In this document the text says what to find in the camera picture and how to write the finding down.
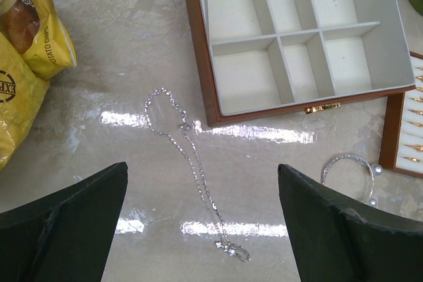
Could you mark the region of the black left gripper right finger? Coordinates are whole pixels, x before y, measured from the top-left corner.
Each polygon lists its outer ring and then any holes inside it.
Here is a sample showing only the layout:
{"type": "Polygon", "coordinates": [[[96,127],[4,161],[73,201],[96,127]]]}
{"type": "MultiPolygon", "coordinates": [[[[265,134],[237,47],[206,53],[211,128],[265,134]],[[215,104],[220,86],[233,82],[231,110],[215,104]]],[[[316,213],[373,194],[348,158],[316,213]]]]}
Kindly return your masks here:
{"type": "Polygon", "coordinates": [[[421,281],[422,223],[278,167],[280,202],[302,281],[421,281]]]}

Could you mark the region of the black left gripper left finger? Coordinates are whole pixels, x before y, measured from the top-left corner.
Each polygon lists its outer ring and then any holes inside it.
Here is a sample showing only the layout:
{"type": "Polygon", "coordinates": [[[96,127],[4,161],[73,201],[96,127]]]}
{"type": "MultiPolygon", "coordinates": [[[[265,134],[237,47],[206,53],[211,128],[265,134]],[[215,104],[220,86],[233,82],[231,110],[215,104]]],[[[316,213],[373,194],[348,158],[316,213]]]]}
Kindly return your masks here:
{"type": "Polygon", "coordinates": [[[115,163],[1,214],[2,281],[100,281],[128,187],[115,163]]]}

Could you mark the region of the brown jewelry box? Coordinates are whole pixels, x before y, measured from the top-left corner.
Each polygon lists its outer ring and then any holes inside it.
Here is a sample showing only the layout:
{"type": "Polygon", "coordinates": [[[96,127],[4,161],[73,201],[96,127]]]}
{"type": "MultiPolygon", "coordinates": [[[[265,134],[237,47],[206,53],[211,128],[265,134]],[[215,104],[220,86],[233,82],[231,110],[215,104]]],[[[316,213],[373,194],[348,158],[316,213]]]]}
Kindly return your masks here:
{"type": "Polygon", "coordinates": [[[186,0],[211,127],[415,86],[397,0],[186,0]]]}

